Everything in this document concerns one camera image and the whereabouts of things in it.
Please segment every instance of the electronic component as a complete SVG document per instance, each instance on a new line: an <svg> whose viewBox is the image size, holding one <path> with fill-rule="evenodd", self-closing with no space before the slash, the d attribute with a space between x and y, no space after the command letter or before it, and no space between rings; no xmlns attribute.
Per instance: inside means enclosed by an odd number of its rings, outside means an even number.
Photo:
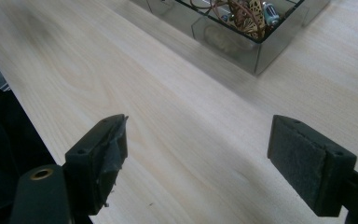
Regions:
<svg viewBox="0 0 358 224"><path fill-rule="evenodd" d="M225 21L225 22L228 22L228 18L229 18L229 14L223 15L222 17L220 17L220 19L222 19L222 21Z"/></svg>
<svg viewBox="0 0 358 224"><path fill-rule="evenodd" d="M275 26L279 23L279 15L271 3L263 3L264 20L268 26Z"/></svg>

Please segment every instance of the light wood grain surface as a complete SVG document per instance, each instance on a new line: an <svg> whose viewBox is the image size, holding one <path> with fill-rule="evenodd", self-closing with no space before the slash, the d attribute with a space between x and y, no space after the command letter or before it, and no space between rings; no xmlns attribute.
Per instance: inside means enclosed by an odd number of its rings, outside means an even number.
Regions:
<svg viewBox="0 0 358 224"><path fill-rule="evenodd" d="M58 164L100 119L130 116L95 223L344 221L316 217L267 147L281 114L358 156L358 1L332 0L253 77L128 0L0 0L0 70Z"/></svg>

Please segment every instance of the foam pad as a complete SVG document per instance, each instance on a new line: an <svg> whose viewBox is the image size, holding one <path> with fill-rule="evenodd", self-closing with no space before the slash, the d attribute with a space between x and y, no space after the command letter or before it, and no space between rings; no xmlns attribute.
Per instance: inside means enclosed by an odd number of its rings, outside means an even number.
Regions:
<svg viewBox="0 0 358 224"><path fill-rule="evenodd" d="M337 217L340 186L356 156L307 124L275 115L268 158L319 217Z"/></svg>

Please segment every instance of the screw hole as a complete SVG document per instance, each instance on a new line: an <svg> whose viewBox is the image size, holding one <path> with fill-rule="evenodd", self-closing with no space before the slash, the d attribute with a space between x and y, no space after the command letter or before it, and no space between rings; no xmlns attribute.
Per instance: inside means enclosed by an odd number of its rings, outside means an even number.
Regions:
<svg viewBox="0 0 358 224"><path fill-rule="evenodd" d="M31 175L31 179L32 180L41 180L41 179L44 179L44 178L50 176L51 174L53 174L53 170L43 169L43 170L39 170L39 171L35 172L33 175Z"/></svg>

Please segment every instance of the clear plastic box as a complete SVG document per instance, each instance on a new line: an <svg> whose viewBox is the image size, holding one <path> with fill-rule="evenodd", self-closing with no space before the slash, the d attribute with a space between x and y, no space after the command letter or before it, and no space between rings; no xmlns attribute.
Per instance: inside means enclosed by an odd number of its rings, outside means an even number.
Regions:
<svg viewBox="0 0 358 224"><path fill-rule="evenodd" d="M247 72L258 75L283 51L301 27L310 23L330 0L267 0L285 19L259 40L228 26L214 13L208 13L207 9L192 7L190 0L145 1L154 15L193 36L202 45ZM210 0L192 0L192 4L198 7L211 5ZM229 12L228 7L218 7L218 10L220 15Z"/></svg>

